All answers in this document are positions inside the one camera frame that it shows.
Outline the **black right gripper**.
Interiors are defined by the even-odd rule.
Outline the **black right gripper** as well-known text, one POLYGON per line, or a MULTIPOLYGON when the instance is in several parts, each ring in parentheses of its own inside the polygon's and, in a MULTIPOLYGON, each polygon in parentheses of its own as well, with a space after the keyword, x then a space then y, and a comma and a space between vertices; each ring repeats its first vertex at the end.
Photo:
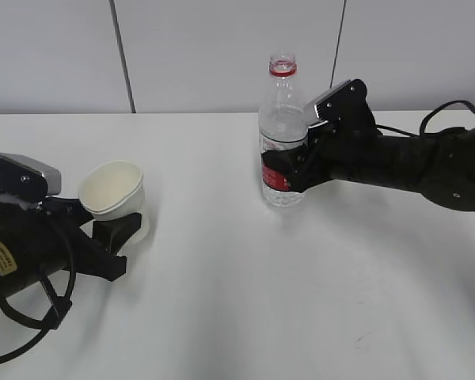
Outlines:
POLYGON ((360 147, 381 133, 374 120, 339 119, 311 127, 308 145, 261 154, 262 179, 273 190, 303 193, 331 181, 338 166, 349 166, 360 147))

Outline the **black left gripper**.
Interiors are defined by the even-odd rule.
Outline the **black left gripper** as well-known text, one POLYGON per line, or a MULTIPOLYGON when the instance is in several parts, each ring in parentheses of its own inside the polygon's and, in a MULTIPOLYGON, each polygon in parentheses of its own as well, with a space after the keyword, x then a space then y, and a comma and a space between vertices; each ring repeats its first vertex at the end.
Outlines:
POLYGON ((113 281, 127 267, 118 252, 141 226, 138 212, 97 221, 79 199, 48 197, 27 209, 0 202, 0 282, 37 282, 60 270, 113 281))

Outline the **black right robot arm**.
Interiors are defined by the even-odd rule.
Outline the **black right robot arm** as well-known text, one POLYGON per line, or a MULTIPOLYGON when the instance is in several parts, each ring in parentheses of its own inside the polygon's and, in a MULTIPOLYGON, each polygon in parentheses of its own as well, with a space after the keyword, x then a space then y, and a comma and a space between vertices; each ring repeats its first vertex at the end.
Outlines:
POLYGON ((266 183, 303 193, 329 181, 349 181, 418 193, 441 207, 475 212, 475 128, 399 137, 316 127, 306 145, 266 150, 266 183))

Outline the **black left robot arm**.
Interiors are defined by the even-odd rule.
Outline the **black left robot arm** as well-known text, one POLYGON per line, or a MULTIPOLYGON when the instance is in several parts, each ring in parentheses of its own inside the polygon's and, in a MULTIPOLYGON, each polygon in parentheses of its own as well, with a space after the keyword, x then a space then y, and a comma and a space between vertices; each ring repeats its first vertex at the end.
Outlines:
POLYGON ((118 252, 140 229, 137 211, 97 221, 77 199, 48 197, 34 208, 0 202, 0 298, 61 270, 113 281, 127 268, 118 252))

